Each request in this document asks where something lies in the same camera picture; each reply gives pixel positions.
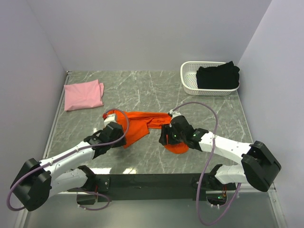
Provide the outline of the orange t shirt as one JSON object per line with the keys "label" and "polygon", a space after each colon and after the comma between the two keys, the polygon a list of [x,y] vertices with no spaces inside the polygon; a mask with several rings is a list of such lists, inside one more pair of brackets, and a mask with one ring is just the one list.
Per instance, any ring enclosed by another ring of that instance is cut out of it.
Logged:
{"label": "orange t shirt", "polygon": [[126,134],[126,149],[136,141],[148,135],[150,129],[161,129],[163,124],[169,124],[171,117],[167,113],[153,112],[125,112],[111,111],[111,114],[116,115],[116,121],[124,130],[127,128],[129,121],[129,130]]}

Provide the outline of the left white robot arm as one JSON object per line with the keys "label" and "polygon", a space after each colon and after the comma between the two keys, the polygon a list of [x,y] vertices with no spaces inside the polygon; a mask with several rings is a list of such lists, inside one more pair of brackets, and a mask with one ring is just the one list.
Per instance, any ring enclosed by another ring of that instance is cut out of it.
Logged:
{"label": "left white robot arm", "polygon": [[15,195],[23,208],[34,211],[50,197],[76,189],[94,194],[98,188],[96,174],[83,163],[105,154],[111,148],[126,144],[124,129],[116,122],[110,122],[102,130],[86,137],[75,147],[48,159],[27,160],[13,181],[7,196],[7,206],[18,211],[10,204]]}

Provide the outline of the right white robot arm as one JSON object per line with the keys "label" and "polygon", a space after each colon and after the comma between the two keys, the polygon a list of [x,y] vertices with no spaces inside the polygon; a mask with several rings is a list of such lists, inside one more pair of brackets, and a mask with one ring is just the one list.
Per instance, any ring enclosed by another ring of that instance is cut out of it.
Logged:
{"label": "right white robot arm", "polygon": [[183,115],[173,117],[161,127],[159,143],[184,143],[191,149],[210,152],[235,162],[235,165],[217,165],[208,173],[209,186],[215,190],[231,183],[248,183],[261,192],[267,192],[282,166],[267,146],[260,141],[244,143],[230,140],[212,132],[193,128]]}

